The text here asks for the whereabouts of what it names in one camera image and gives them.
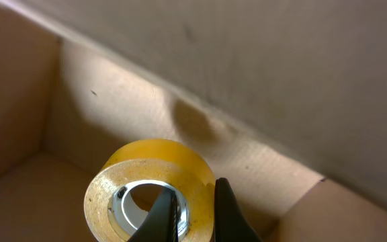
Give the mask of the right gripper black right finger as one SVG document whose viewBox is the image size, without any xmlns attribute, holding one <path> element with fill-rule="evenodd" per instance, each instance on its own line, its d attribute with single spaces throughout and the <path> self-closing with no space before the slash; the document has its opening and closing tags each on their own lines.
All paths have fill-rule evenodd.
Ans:
<svg viewBox="0 0 387 242">
<path fill-rule="evenodd" d="M 214 190 L 214 241 L 261 242 L 237 203 L 229 181 L 216 180 Z"/>
</svg>

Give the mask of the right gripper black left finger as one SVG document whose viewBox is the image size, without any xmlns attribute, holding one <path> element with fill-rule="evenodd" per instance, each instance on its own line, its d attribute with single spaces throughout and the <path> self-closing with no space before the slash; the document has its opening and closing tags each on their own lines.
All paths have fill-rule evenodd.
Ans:
<svg viewBox="0 0 387 242">
<path fill-rule="evenodd" d="M 128 242 L 178 242 L 177 196 L 163 188 L 140 228 Z"/>
</svg>

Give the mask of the yellow clear tape roll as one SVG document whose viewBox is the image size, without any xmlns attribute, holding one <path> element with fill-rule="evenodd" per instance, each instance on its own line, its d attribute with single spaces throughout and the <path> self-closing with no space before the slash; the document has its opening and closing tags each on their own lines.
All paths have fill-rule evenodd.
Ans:
<svg viewBox="0 0 387 242">
<path fill-rule="evenodd" d="M 89 184 L 84 214 L 98 241 L 127 241 L 147 212 L 131 191 L 141 185 L 173 190 L 179 203 L 180 241 L 209 241 L 214 227 L 215 177 L 193 150 L 166 139 L 146 139 L 118 149 Z"/>
</svg>

